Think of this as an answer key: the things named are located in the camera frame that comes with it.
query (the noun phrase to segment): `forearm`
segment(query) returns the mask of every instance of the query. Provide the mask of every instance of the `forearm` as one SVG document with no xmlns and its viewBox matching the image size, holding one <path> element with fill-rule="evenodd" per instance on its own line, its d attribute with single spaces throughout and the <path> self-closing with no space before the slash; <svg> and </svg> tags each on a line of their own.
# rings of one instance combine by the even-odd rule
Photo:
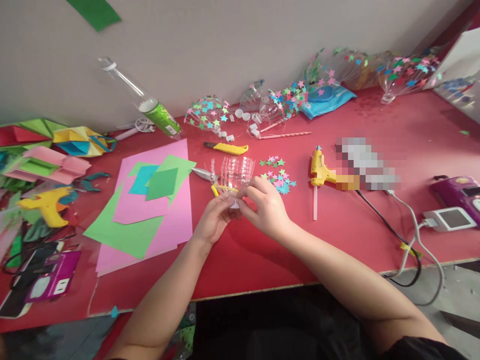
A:
<svg viewBox="0 0 480 360">
<path fill-rule="evenodd" d="M 160 354 L 165 350 L 192 298 L 211 248 L 211 244 L 195 238 L 187 242 L 134 311 L 110 358 L 120 349 L 122 354 L 130 353 L 125 350 L 128 346 L 152 349 Z"/>
</svg>

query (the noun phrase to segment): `purple device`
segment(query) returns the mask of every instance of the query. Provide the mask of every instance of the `purple device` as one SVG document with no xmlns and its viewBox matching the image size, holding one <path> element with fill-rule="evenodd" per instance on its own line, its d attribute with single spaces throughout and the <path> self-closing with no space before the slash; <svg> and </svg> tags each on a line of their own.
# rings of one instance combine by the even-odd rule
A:
<svg viewBox="0 0 480 360">
<path fill-rule="evenodd" d="M 46 259 L 43 269 L 49 272 L 35 281 L 25 302 L 36 303 L 66 294 L 70 289 L 81 253 L 81 251 L 65 251 Z"/>
<path fill-rule="evenodd" d="M 431 185 L 446 208 L 464 209 L 480 227 L 480 185 L 471 176 L 446 177 Z"/>
</svg>

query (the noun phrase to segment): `pink paper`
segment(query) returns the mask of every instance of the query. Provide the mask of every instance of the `pink paper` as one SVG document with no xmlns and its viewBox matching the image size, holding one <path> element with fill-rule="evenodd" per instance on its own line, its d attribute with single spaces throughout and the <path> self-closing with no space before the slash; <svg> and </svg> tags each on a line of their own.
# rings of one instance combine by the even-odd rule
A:
<svg viewBox="0 0 480 360">
<path fill-rule="evenodd" d="M 121 162 L 118 179 L 115 185 L 117 189 L 127 179 L 127 175 L 136 163 L 145 162 L 160 165 L 168 155 L 188 159 L 187 140 L 174 142 L 172 144 L 145 151 L 136 155 L 126 157 Z M 158 228 L 155 237 L 145 254 L 145 259 L 172 251 L 178 244 L 184 243 L 192 237 L 192 205 L 190 202 L 190 181 L 185 179 L 178 194 L 173 201 L 168 214 Z M 97 276 L 102 276 L 127 266 L 139 263 L 139 260 L 113 247 L 102 244 L 96 264 Z"/>
<path fill-rule="evenodd" d="M 169 212 L 169 198 L 166 196 L 147 201 L 146 195 L 129 194 L 135 180 L 136 176 L 130 176 L 123 182 L 120 199 L 113 215 L 113 221 L 116 223 L 138 223 Z"/>
</svg>

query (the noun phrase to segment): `plastic bottle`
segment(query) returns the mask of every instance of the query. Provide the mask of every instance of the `plastic bottle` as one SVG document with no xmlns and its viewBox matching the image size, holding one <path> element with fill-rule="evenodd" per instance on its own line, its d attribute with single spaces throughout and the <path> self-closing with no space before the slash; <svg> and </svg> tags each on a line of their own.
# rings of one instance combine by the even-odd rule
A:
<svg viewBox="0 0 480 360">
<path fill-rule="evenodd" d="M 162 130 L 169 138 L 181 140 L 182 129 L 178 122 L 169 114 L 157 99 L 142 89 L 131 76 L 124 71 L 120 71 L 117 63 L 109 57 L 99 57 L 101 68 L 118 84 L 117 86 L 126 89 L 129 93 L 133 104 L 152 121 L 160 130 Z"/>
</svg>

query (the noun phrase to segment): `blue plastic package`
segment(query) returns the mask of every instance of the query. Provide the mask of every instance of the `blue plastic package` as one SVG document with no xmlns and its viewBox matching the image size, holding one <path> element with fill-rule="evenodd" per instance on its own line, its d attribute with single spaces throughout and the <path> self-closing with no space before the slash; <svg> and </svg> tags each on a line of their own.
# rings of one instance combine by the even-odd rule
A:
<svg viewBox="0 0 480 360">
<path fill-rule="evenodd" d="M 323 90 L 322 95 L 319 95 L 319 90 Z M 348 100 L 356 97 L 357 95 L 343 86 L 321 88 L 313 86 L 308 91 L 308 101 L 300 107 L 300 111 L 312 120 L 316 116 L 338 109 Z"/>
</svg>

